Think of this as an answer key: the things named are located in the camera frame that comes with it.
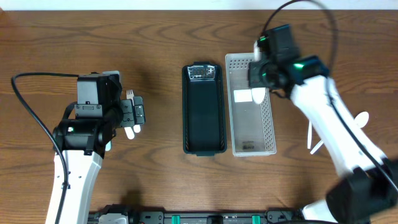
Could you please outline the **white fork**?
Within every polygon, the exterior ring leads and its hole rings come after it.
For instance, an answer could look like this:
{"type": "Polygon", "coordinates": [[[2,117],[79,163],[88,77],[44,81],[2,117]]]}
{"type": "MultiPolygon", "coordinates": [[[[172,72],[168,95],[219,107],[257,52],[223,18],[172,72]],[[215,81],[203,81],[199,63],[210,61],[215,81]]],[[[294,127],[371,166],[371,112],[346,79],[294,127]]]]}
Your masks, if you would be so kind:
{"type": "Polygon", "coordinates": [[[124,130],[128,139],[132,140],[135,138],[135,132],[131,127],[125,127],[124,130]]]}
{"type": "MultiPolygon", "coordinates": [[[[127,98],[127,99],[130,99],[130,100],[133,100],[133,97],[134,97],[133,91],[132,91],[132,90],[128,90],[128,91],[126,92],[126,98],[127,98]]],[[[134,127],[132,128],[132,130],[133,130],[135,133],[139,133],[139,132],[141,131],[141,126],[140,126],[139,124],[136,124],[136,125],[134,125],[134,127]]]]}

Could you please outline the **white spoon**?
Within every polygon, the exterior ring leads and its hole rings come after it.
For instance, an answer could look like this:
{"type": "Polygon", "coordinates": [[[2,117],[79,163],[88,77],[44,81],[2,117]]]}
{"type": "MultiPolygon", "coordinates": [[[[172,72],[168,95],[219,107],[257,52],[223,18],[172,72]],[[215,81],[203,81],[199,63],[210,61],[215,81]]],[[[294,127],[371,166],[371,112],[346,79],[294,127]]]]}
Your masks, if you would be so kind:
{"type": "Polygon", "coordinates": [[[253,102],[255,102],[255,104],[257,104],[257,105],[260,105],[265,98],[266,89],[265,88],[252,88],[251,95],[252,95],[253,102]]]}
{"type": "Polygon", "coordinates": [[[355,118],[354,122],[359,128],[365,127],[369,121],[369,113],[367,111],[360,112],[355,118]]]}
{"type": "Polygon", "coordinates": [[[310,153],[311,153],[311,154],[316,153],[316,152],[319,150],[319,148],[321,148],[322,146],[323,146],[323,141],[319,141],[319,142],[314,146],[314,148],[310,151],[310,153]]]}
{"type": "Polygon", "coordinates": [[[308,122],[308,131],[307,131],[307,149],[312,148],[312,122],[308,122]]]}

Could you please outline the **pale green plastic fork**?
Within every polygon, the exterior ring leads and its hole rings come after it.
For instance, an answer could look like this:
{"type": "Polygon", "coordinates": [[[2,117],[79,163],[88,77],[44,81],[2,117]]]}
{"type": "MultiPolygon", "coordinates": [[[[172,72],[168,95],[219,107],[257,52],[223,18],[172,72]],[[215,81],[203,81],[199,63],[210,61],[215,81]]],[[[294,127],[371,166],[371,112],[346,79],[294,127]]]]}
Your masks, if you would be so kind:
{"type": "Polygon", "coordinates": [[[109,141],[109,142],[106,144],[106,146],[105,146],[105,151],[110,151],[111,148],[112,148],[112,142],[109,141]]]}

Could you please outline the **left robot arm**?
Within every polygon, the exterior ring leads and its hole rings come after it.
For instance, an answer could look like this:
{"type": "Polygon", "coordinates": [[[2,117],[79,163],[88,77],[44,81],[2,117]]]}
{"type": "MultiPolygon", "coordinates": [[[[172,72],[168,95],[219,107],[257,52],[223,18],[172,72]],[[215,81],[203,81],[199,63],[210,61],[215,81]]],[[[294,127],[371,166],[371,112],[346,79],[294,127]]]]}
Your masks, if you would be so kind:
{"type": "Polygon", "coordinates": [[[118,71],[78,77],[78,99],[53,130],[60,150],[54,157],[47,223],[86,223],[95,181],[117,129],[123,128],[128,139],[140,132],[146,120],[143,99],[128,91],[123,100],[122,89],[118,71]]]}

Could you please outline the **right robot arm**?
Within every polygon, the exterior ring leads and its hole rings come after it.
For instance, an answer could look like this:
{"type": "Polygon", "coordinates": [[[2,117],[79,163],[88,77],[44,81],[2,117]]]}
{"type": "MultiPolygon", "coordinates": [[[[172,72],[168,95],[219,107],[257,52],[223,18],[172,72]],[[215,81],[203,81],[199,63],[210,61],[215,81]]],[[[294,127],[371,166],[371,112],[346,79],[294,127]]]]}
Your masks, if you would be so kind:
{"type": "Polygon", "coordinates": [[[331,67],[315,55],[302,58],[290,27],[265,30],[254,43],[248,82],[260,104],[267,91],[284,91],[326,146],[340,182],[325,199],[306,205],[312,223],[360,223],[397,205],[397,161],[391,161],[357,125],[343,103],[331,67]]]}

